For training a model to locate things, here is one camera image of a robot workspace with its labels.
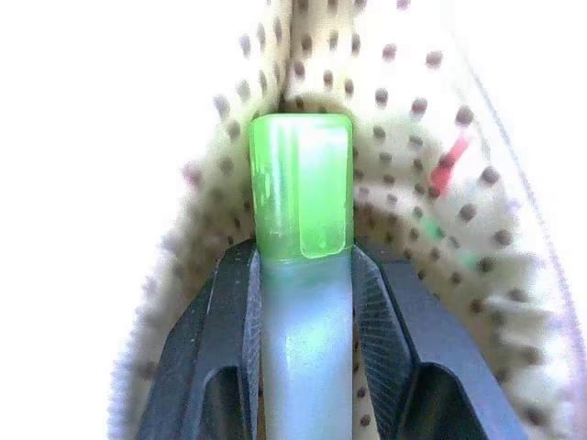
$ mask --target green plastic cap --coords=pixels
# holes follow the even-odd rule
[[[266,115],[250,126],[262,259],[320,259],[351,248],[352,124],[344,115]]]

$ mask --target red marking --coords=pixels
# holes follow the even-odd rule
[[[469,146],[471,140],[466,137],[459,137],[450,151],[438,162],[436,168],[430,174],[430,181],[432,186],[438,190],[440,194],[444,194],[450,181],[452,169],[455,167],[457,160],[460,159],[462,153]]]

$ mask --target translucent plastic tube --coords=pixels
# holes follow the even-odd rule
[[[268,440],[352,437],[351,140],[343,115],[251,124]]]

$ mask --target black plastic holder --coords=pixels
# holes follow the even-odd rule
[[[352,284],[381,439],[527,438],[465,328],[407,261],[356,245]],[[260,308],[259,254],[247,241],[170,331],[140,440],[257,438]]]

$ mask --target beige perforated fabric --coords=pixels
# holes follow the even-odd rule
[[[214,72],[218,57],[231,57],[235,68],[202,85],[213,122],[177,164],[182,199],[145,284],[143,368],[124,432],[136,429],[169,325],[222,252],[254,233],[248,125],[279,108],[351,117],[357,236],[412,262],[470,331],[532,439],[569,438],[565,298],[530,194],[435,2],[225,3],[242,27],[230,38],[219,27],[224,37],[202,65]],[[355,357],[353,438],[378,438]]]

